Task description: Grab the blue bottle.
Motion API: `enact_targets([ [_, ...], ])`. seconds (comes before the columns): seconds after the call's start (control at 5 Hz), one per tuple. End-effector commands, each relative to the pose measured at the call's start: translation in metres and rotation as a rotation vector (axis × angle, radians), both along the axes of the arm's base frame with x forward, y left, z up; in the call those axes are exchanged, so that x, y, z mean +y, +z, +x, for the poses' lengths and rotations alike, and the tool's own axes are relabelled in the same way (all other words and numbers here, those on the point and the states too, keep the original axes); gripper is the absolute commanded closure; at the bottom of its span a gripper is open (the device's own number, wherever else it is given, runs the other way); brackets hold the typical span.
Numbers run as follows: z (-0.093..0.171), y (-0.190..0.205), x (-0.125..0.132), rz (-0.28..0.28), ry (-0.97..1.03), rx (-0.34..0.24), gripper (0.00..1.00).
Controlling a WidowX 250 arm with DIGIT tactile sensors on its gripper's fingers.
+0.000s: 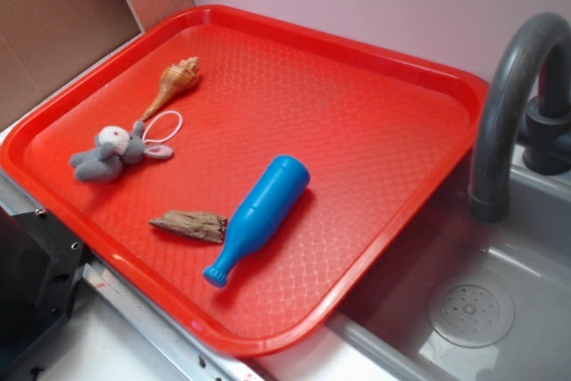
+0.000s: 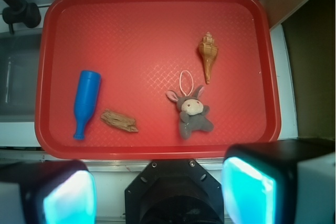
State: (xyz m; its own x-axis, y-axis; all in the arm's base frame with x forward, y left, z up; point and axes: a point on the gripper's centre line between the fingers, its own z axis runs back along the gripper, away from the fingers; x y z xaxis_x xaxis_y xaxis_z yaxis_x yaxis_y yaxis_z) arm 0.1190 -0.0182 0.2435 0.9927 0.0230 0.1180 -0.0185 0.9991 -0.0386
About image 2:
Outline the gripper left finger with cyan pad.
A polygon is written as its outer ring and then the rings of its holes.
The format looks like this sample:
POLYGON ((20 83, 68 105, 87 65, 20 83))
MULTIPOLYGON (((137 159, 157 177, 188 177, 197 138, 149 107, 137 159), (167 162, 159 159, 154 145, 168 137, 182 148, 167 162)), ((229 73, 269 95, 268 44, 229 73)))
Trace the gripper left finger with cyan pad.
POLYGON ((82 161, 1 165, 1 223, 95 223, 97 193, 82 161))

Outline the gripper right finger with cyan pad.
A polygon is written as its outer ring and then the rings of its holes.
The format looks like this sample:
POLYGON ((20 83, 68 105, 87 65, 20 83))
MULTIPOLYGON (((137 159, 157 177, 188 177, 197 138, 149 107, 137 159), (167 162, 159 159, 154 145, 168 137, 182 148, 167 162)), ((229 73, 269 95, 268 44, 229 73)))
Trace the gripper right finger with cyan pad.
POLYGON ((222 191, 233 223, 335 223, 335 142, 232 145, 222 191))

